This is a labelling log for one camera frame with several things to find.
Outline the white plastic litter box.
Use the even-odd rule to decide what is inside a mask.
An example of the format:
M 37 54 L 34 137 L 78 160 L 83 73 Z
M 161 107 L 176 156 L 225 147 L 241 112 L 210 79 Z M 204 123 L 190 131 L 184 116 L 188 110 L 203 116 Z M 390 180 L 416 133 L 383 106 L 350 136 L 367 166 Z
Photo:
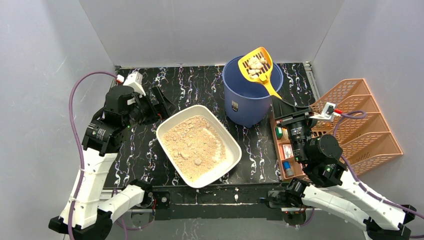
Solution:
M 176 162 L 172 159 L 171 154 L 167 151 L 163 143 L 163 137 L 164 134 L 168 132 L 171 128 L 194 116 L 203 116 L 207 118 L 212 127 L 217 130 L 220 138 L 224 143 L 227 157 L 226 160 L 220 163 L 213 171 L 205 173 L 201 176 L 199 180 L 191 182 L 187 179 L 185 175 L 183 175 L 181 170 L 177 167 Z M 242 157 L 242 150 L 239 144 L 232 137 L 229 131 L 225 128 L 225 126 L 218 120 L 218 118 L 204 105 L 190 106 L 175 113 L 174 115 L 163 121 L 156 129 L 156 138 L 180 178 L 188 186 L 195 189 L 203 188 L 227 174 L 239 163 Z

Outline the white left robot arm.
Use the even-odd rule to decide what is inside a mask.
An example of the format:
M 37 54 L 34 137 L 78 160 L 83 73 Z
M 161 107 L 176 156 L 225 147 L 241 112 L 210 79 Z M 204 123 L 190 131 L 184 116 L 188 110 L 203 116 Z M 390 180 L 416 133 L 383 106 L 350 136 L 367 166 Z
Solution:
M 62 213 L 50 219 L 50 230 L 74 240 L 104 240 L 119 217 L 152 193 L 150 183 L 133 180 L 115 196 L 100 200 L 111 165 L 132 128 L 165 120 L 176 110 L 158 85 L 152 92 L 156 104 L 127 85 L 114 86 L 106 94 L 78 146 L 79 172 Z

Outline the yellow slotted litter scoop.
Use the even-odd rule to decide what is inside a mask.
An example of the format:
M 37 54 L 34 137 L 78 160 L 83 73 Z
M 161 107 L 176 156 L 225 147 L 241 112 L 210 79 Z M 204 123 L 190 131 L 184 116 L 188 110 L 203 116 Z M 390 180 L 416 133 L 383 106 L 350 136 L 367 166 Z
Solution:
M 262 85 L 270 96 L 282 100 L 282 97 L 276 92 L 271 84 L 273 61 L 270 54 L 263 46 L 242 56 L 238 60 L 237 65 L 246 80 Z

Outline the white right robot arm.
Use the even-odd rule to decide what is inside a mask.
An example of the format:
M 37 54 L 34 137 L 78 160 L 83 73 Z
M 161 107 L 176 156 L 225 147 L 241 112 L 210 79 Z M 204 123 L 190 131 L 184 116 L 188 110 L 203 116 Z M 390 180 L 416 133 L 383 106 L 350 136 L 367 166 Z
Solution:
M 407 224 L 419 216 L 411 205 L 400 205 L 360 181 L 335 134 L 312 136 L 319 121 L 341 119 L 360 120 L 365 111 L 344 113 L 328 102 L 321 114 L 309 106 L 296 106 L 278 96 L 272 97 L 276 124 L 285 128 L 294 160 L 302 166 L 308 181 L 292 179 L 285 196 L 295 204 L 310 206 L 355 224 L 372 240 L 411 240 Z

